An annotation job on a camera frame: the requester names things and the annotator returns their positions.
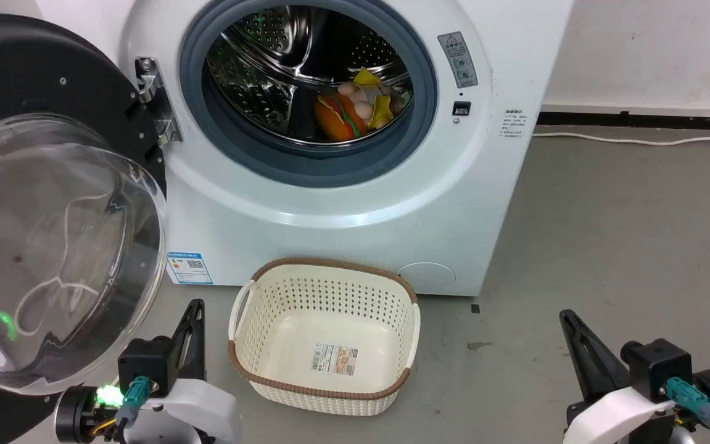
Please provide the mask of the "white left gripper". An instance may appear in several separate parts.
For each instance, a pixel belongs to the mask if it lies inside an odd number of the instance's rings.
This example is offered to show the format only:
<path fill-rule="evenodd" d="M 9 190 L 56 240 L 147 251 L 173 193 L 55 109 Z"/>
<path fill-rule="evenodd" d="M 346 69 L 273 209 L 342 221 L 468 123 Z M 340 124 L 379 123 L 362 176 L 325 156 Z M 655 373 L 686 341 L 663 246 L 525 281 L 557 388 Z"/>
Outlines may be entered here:
<path fill-rule="evenodd" d="M 72 386 L 59 397 L 54 430 L 62 443 L 238 443 L 236 399 L 209 384 L 205 304 L 191 300 L 173 334 L 178 379 L 165 397 L 157 383 Z"/>

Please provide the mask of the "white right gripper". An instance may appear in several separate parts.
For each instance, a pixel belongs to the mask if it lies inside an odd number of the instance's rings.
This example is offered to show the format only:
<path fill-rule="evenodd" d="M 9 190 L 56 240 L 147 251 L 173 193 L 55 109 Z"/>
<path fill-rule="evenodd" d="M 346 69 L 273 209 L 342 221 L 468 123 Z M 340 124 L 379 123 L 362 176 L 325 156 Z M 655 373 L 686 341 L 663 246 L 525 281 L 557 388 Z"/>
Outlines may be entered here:
<path fill-rule="evenodd" d="M 694 443 L 698 428 L 710 431 L 710 370 L 670 377 L 651 401 L 626 388 L 628 369 L 574 310 L 559 320 L 584 402 L 595 402 L 571 419 L 564 443 Z"/>

